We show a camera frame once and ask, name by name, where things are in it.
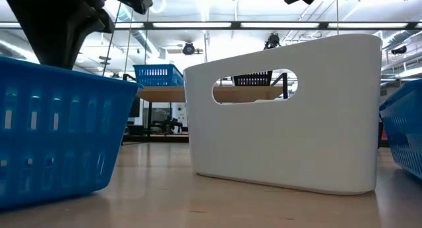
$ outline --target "wall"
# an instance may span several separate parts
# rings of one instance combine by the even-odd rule
[[[388,99],[388,97],[390,97],[397,89],[398,87],[394,87],[394,86],[388,87],[387,95],[380,97],[380,104],[384,103]]]

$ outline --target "cable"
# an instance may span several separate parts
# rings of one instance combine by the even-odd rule
[[[146,22],[148,23],[150,21],[150,9],[148,9],[148,12],[146,13]],[[144,65],[146,65],[146,44],[148,41],[148,30],[146,30],[145,33],[145,46],[144,46]]]
[[[116,27],[116,24],[117,24],[117,19],[119,18],[120,7],[121,7],[121,2],[120,2],[120,4],[119,4],[119,8],[118,8],[118,10],[117,10],[116,19],[115,19],[115,21],[114,21],[114,27]],[[108,62],[108,56],[109,56],[109,54],[110,54],[111,43],[113,43],[113,36],[114,36],[114,31],[113,31],[113,33],[111,34],[110,44],[108,45],[107,57],[105,58],[106,60],[105,60],[105,63],[104,63],[104,68],[103,68],[103,76],[104,76],[104,73],[106,72],[106,70],[105,70],[105,69],[106,69],[107,62]]]
[[[131,29],[132,29],[132,20],[133,20],[133,9],[132,9],[132,15],[131,15],[131,24],[129,25],[129,37],[127,38],[127,50],[126,50],[126,60],[125,60],[125,72],[123,74],[126,74],[126,66],[127,66],[127,59],[129,58],[129,44],[131,44]]]
[[[337,5],[337,35],[339,35],[340,29],[339,29],[339,26],[338,26],[338,20],[339,20],[339,18],[338,18],[338,0],[336,0],[336,5]]]

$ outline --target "ceiling light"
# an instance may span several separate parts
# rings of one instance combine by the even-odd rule
[[[405,78],[405,79],[400,79],[401,81],[412,81],[412,80],[421,80],[422,78]]]
[[[330,23],[329,28],[404,28],[407,23]]]
[[[153,23],[155,28],[229,28],[230,22],[167,22]]]
[[[115,29],[120,28],[144,28],[144,23],[130,23],[130,22],[119,22],[116,23]]]
[[[269,23],[269,22],[251,22],[241,23],[242,28],[318,28],[319,23]]]
[[[385,79],[381,79],[381,81],[396,81],[397,79],[395,78],[385,78]]]
[[[0,28],[21,28],[18,22],[0,22]]]

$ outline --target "blue plastic basket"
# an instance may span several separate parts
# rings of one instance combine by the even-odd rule
[[[138,84],[0,57],[0,209],[106,187]]]
[[[422,179],[422,80],[405,83],[381,106],[394,161]]]
[[[183,75],[175,65],[133,65],[136,81],[143,86],[182,86]]]

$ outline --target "wooden table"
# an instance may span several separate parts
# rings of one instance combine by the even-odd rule
[[[215,86],[214,99],[218,103],[245,103],[256,100],[273,100],[283,94],[279,86]],[[146,100],[148,104],[148,132],[151,137],[151,114],[153,102],[185,102],[183,86],[147,86],[139,90],[136,96]]]

